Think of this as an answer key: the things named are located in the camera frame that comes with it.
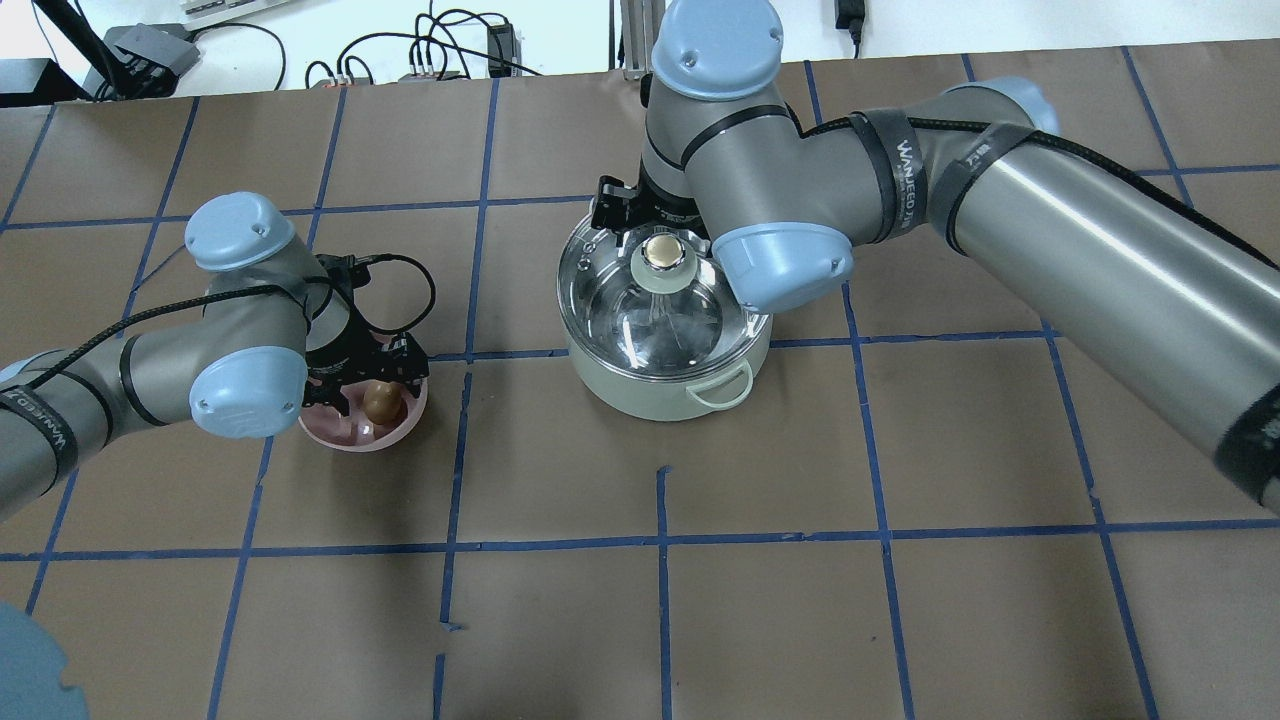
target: brown table surface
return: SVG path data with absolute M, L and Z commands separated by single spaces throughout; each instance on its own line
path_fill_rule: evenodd
M 1001 74 L 1280 256 L 1280 41 L 778 82 L 809 126 Z M 643 119 L 616 73 L 0 111 L 5 363 L 198 295 L 183 222 L 233 190 L 440 286 L 394 448 L 165 428 L 0 525 L 95 719 L 1276 716 L 1280 521 L 932 229 L 780 316 L 741 407 L 595 400 L 556 261 Z

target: robotic arm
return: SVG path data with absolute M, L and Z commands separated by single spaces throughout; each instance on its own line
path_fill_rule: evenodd
M 352 297 L 369 282 L 369 265 L 396 259 L 422 270 L 434 304 L 434 283 L 416 261 L 312 255 L 292 223 L 251 192 L 205 204 L 184 242 L 214 274 L 205 297 L 0 370 L 0 519 L 133 432 L 193 419 L 223 437 L 268 437 L 305 405 L 346 415 L 339 388 L 364 379 L 399 382 L 417 396 L 426 354 L 408 328 L 375 336 Z M 132 322 L 201 305 L 198 323 L 114 337 Z
M 1274 263 L 1048 135 L 1056 115 L 1021 78 L 801 133 L 773 85 L 781 47 L 765 0 L 673 4 L 639 183 L 602 178 L 593 225 L 712 237 L 742 306 L 780 313 L 849 279 L 852 246 L 929 222 L 1280 514 Z

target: pot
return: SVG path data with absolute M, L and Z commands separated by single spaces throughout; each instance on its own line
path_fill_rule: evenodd
M 742 404 L 764 364 L 771 315 L 744 310 L 710 243 L 646 224 L 616 233 L 579 223 L 557 295 L 579 377 L 646 420 L 687 420 Z

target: cable tie strap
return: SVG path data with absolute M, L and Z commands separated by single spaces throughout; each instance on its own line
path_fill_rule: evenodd
M 9 410 L 31 427 L 40 430 L 54 451 L 54 482 L 44 492 L 49 492 L 59 480 L 67 479 L 79 462 L 79 443 L 76 432 L 56 410 L 27 386 L 13 386 L 0 392 L 0 409 Z
M 872 242 L 910 232 L 924 223 L 928 177 L 924 152 L 906 113 L 897 108 L 878 108 L 849 115 L 850 127 L 870 155 L 881 190 L 884 219 Z
M 938 231 L 938 234 L 946 238 L 951 250 L 966 255 L 955 237 L 956 214 L 960 211 L 960 202 L 965 193 L 982 173 L 987 172 L 987 168 L 995 165 L 996 160 L 1004 158 L 1034 133 L 1036 128 L 1027 126 L 992 123 L 959 159 L 952 160 L 942 170 L 942 176 L 933 186 L 929 223 L 933 224 L 933 229 Z

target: white floor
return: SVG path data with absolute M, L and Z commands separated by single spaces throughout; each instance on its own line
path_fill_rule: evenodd
M 462 6 L 506 13 L 524 44 L 524 63 L 543 73 L 607 68 L 611 0 L 439 0 L 438 10 Z M 835 29 L 833 0 L 773 0 L 786 27 L 783 59 L 852 56 L 847 33 Z M 1108 45 L 1153 45 L 1202 40 L 1280 37 L 1280 0 L 868 0 L 863 56 L 986 53 Z M 82 0 L 101 35 L 120 24 L 180 22 L 179 0 Z M 269 27 L 288 50 L 285 88 L 303 87 L 311 60 L 333 63 L 356 37 L 378 31 L 411 32 L 425 0 L 296 0 L 243 22 Z M 67 72 L 79 79 L 87 61 L 45 23 Z M 621 32 L 621 20 L 618 20 Z M 454 29 L 460 44 L 484 49 L 479 26 Z M 268 36 L 227 28 L 198 42 L 202 59 L 178 95 L 270 88 L 279 51 Z M 356 54 L 372 65 L 376 82 L 408 72 L 408 41 L 380 38 Z M 0 0 L 0 58 L 49 56 L 29 0 Z M 472 68 L 483 74 L 480 60 Z

